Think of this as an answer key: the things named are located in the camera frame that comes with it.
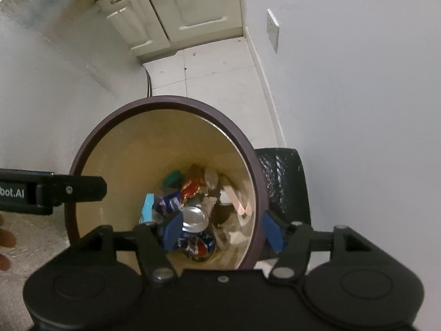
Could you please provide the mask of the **person left hand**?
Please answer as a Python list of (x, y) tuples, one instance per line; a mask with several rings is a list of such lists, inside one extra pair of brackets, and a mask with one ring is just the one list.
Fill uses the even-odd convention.
[[(4, 229), (4, 216), (1, 214), (0, 216), (0, 247), (1, 250), (3, 249), (10, 249), (14, 248), (17, 244), (17, 239), (14, 233), (12, 233), (9, 230)], [(1, 253), (0, 254), (0, 270), (1, 271), (8, 271), (11, 266), (11, 260), (8, 257), (8, 255)]]

